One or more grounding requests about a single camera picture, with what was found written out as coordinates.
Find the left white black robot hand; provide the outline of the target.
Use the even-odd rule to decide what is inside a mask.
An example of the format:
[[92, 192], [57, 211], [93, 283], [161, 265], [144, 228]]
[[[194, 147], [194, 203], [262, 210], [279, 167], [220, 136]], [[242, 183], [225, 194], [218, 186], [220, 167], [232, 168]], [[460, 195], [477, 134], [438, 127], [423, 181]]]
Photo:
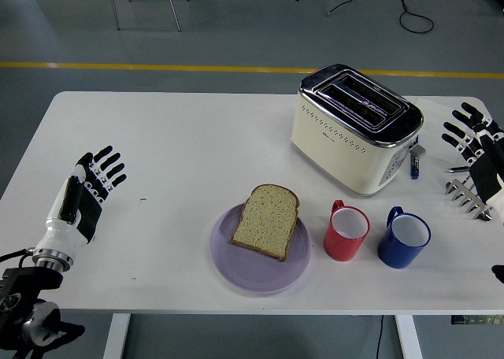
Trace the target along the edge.
[[120, 153], [111, 146], [86, 153], [63, 183], [46, 219], [46, 234], [35, 250], [72, 256], [95, 236], [102, 205], [126, 180]]

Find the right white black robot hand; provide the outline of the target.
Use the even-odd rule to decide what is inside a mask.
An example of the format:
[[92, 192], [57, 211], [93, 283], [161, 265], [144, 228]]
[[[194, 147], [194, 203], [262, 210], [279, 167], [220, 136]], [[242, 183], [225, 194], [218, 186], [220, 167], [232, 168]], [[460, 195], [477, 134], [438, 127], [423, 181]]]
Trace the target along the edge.
[[471, 130], [445, 122], [442, 139], [452, 145], [469, 166], [469, 176], [481, 201], [503, 216], [503, 128], [468, 102], [452, 116]]

